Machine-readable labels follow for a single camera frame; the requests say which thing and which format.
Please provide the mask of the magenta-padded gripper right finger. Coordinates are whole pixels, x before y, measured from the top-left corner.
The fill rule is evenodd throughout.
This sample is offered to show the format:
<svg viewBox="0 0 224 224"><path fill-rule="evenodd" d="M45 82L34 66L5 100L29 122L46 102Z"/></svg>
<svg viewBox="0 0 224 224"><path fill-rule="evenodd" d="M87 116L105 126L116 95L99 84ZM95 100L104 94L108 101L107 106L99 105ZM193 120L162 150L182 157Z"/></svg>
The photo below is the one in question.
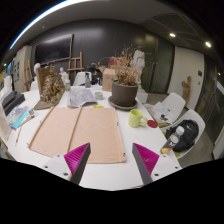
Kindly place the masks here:
<svg viewBox="0 0 224 224"><path fill-rule="evenodd" d="M132 146L132 154L143 185L148 185L181 170L181 166L175 163L167 154L158 155L137 143Z"/></svg>

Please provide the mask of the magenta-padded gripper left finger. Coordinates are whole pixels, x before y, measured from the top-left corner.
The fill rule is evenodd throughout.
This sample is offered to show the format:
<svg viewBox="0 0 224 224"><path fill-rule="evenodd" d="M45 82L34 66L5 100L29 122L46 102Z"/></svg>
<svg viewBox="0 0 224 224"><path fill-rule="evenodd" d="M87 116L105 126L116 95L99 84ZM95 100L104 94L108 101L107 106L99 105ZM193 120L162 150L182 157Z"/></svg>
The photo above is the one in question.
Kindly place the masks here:
<svg viewBox="0 0 224 224"><path fill-rule="evenodd" d="M78 185L91 153L89 143L81 145L65 155L57 154L42 166L56 176Z"/></svg>

